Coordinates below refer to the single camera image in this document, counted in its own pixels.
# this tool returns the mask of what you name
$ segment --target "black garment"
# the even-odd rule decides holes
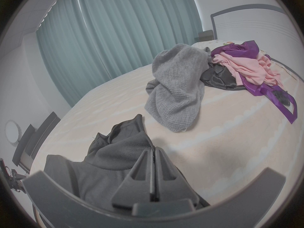
[[[115,125],[107,136],[98,133],[84,161],[72,162],[60,155],[48,155],[44,171],[87,203],[117,211],[112,207],[112,196],[146,148],[154,149],[154,146],[144,131],[142,115],[138,114]],[[204,200],[201,202],[202,207],[206,206]]]
[[[220,65],[208,63],[209,69],[202,73],[201,81],[204,85],[224,90],[245,90],[245,86],[237,86],[235,78],[229,70]]]

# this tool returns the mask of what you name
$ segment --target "curtain fold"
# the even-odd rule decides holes
[[[52,80],[74,106],[159,52],[192,45],[202,31],[194,0],[58,0],[37,39]]]

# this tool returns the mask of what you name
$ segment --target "gray knit fabric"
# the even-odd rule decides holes
[[[146,86],[149,98],[145,109],[173,132],[185,131],[199,112],[204,96],[200,77],[209,68],[206,51],[177,44],[153,60],[155,79]]]

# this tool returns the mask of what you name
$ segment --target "clothing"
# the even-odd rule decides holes
[[[227,55],[232,57],[246,57],[251,59],[256,59],[260,49],[254,40],[245,41],[243,44],[238,45],[230,43],[228,45],[215,48],[211,52],[211,57],[214,57],[221,52],[225,52]]]
[[[262,85],[254,85],[246,80],[246,78],[241,75],[241,80],[246,89],[253,94],[254,96],[266,96],[283,114],[286,116],[288,121],[292,124],[298,117],[297,103],[290,94],[286,91],[282,90],[280,86],[268,86],[265,83]],[[293,104],[294,109],[293,113],[291,113],[283,104],[277,99],[277,96],[273,93],[274,91],[281,91],[282,95]]]
[[[229,70],[220,64],[209,63],[209,69],[203,72],[201,81],[205,86],[224,90],[245,90],[245,86],[238,86]]]
[[[145,109],[169,130],[183,131],[196,118],[204,96],[200,76],[209,68],[208,57],[204,50],[177,44],[154,58],[155,79],[146,86],[149,98]]]
[[[215,55],[213,63],[219,63],[226,66],[232,76],[236,79],[237,85],[243,85],[240,73],[246,80],[254,85],[279,85],[283,88],[279,73],[272,72],[270,69],[270,60],[259,53],[256,59],[245,57],[232,57],[231,55],[221,52]]]
[[[113,211],[113,194],[146,148],[154,146],[138,114],[115,125],[107,136],[98,133],[82,162],[48,155],[44,171],[87,203]]]

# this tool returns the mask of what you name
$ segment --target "bed sheet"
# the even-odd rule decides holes
[[[213,50],[225,43],[213,40],[193,46]],[[210,204],[239,191],[265,167],[293,175],[280,194],[283,200],[296,180],[295,167],[298,172],[302,168],[298,156],[303,156],[304,83],[278,63],[272,62],[272,69],[281,73],[285,90],[298,104],[298,119],[293,124],[264,96],[206,86],[193,125],[186,132],[171,132],[144,109],[145,87],[154,79],[151,65],[147,65],[87,93],[45,140],[30,174],[44,169],[48,154],[83,161],[97,132],[107,135],[113,125],[142,114],[153,144],[166,151],[192,188]]]

